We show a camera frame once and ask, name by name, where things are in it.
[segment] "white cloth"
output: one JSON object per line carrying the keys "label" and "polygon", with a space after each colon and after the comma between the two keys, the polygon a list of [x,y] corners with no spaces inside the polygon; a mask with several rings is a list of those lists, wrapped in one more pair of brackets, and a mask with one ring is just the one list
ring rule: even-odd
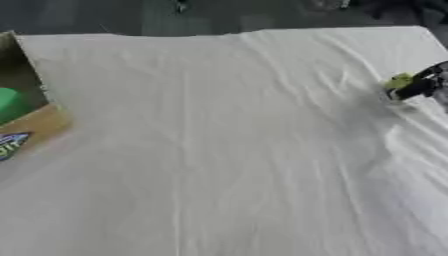
{"label": "white cloth", "polygon": [[0,255],[448,254],[448,117],[381,97],[427,30],[22,41],[74,127],[0,164]]}

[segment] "white sheet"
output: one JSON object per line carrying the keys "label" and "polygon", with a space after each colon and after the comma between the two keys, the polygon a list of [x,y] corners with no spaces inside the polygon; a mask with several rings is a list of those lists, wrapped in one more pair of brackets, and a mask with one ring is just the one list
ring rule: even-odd
{"label": "white sheet", "polygon": [[0,255],[448,254],[448,117],[380,93],[423,28],[23,43],[75,126],[0,165]]}

